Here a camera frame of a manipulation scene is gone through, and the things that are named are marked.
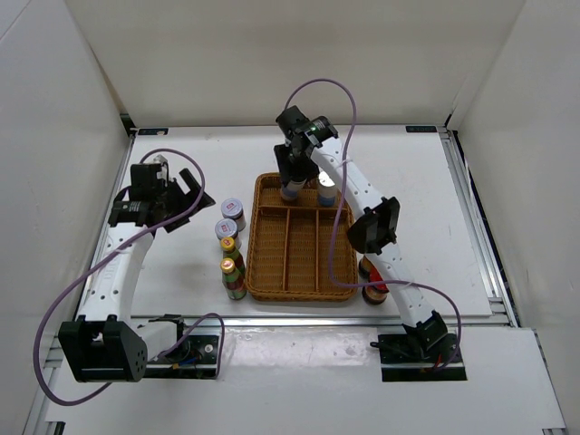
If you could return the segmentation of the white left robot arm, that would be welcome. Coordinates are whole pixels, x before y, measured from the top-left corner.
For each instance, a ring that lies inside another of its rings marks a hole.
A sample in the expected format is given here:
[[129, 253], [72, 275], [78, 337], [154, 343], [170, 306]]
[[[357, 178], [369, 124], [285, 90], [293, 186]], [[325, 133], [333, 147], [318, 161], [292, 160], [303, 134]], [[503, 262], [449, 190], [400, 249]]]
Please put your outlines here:
[[171, 233], [215, 203], [189, 169], [170, 176], [167, 154], [153, 150], [131, 165], [129, 186], [112, 202], [88, 294], [58, 332], [78, 382], [137, 382], [158, 370], [194, 370], [218, 358], [218, 337], [191, 336], [177, 314], [131, 322], [140, 271], [157, 232]]

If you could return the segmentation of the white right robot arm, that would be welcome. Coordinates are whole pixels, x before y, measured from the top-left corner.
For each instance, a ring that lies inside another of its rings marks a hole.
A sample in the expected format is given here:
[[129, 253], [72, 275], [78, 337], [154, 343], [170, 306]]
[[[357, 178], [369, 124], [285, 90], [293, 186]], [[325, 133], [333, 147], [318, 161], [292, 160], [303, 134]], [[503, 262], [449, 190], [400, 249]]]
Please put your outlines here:
[[425, 297], [432, 286], [416, 283], [397, 245], [396, 228], [400, 212], [397, 198], [386, 198], [357, 168], [347, 153], [337, 129], [320, 116], [312, 120], [297, 107], [284, 110], [276, 119], [285, 143], [275, 146], [281, 180], [293, 198], [306, 181], [324, 172], [340, 190], [340, 207], [348, 205], [354, 222], [346, 235], [351, 247], [366, 256], [387, 285], [409, 336], [407, 351], [412, 359], [425, 363], [440, 358], [440, 367], [450, 363], [456, 350], [450, 349], [450, 335], [440, 313]]

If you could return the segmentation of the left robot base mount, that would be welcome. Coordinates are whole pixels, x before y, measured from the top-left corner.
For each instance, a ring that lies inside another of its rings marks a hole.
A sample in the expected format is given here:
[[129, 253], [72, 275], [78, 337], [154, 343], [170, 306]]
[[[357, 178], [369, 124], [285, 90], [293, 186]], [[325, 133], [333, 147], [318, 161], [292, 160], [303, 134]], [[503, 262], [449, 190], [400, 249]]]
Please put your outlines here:
[[147, 326], [164, 326], [163, 346], [153, 353], [145, 379], [216, 380], [220, 375], [225, 341], [225, 322], [216, 313], [204, 314], [192, 325], [178, 314], [164, 314], [149, 320]]

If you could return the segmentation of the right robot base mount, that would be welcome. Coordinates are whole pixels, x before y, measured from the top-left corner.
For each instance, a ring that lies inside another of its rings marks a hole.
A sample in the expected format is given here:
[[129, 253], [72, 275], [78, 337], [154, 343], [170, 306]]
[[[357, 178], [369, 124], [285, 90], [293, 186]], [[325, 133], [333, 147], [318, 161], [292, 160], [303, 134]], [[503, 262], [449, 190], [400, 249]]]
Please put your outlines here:
[[379, 354], [383, 382], [464, 382], [468, 379], [457, 335], [422, 350], [407, 334], [384, 333], [369, 343]]

